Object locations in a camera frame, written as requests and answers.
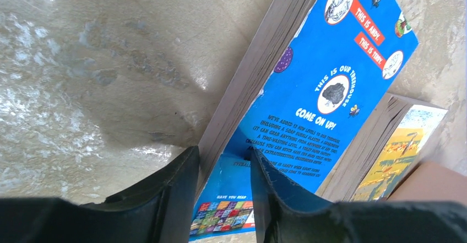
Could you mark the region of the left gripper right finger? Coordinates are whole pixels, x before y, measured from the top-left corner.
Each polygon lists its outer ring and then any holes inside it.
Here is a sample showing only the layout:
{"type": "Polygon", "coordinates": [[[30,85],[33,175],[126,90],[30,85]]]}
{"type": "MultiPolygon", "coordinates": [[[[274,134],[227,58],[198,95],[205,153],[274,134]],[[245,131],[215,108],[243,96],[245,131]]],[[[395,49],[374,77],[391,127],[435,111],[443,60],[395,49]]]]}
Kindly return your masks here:
{"type": "Polygon", "coordinates": [[[284,175],[260,150],[251,152],[251,189],[257,242],[339,242],[330,201],[284,175]]]}

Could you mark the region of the yellow treehouse book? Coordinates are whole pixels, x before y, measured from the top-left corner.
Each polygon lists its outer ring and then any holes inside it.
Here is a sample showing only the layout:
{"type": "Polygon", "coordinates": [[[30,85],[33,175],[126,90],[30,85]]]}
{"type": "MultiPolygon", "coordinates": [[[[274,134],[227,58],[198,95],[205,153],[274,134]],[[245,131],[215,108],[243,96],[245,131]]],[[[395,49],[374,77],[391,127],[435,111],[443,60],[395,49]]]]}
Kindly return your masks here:
{"type": "Polygon", "coordinates": [[[377,201],[395,189],[448,111],[386,93],[316,194],[329,201],[377,201]]]}

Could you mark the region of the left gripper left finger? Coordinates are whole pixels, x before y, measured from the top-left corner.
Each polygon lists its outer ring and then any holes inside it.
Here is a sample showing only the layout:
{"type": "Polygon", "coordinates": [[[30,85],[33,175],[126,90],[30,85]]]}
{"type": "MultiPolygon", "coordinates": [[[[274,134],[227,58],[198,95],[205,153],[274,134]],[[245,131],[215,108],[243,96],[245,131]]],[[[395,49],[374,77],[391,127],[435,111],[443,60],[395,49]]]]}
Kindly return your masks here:
{"type": "Polygon", "coordinates": [[[87,203],[97,242],[187,242],[199,173],[199,148],[184,150],[166,166],[108,196],[87,203]]]}

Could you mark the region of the blue treehouse book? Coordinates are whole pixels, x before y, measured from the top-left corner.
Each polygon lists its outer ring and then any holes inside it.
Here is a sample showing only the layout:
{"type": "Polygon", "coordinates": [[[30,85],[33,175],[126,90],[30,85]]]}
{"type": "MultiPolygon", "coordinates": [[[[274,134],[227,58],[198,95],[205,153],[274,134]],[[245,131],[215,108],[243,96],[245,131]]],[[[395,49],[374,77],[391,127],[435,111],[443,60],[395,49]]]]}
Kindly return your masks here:
{"type": "Polygon", "coordinates": [[[220,147],[190,241],[255,230],[249,155],[318,190],[418,46],[396,0],[316,0],[220,147]]]}

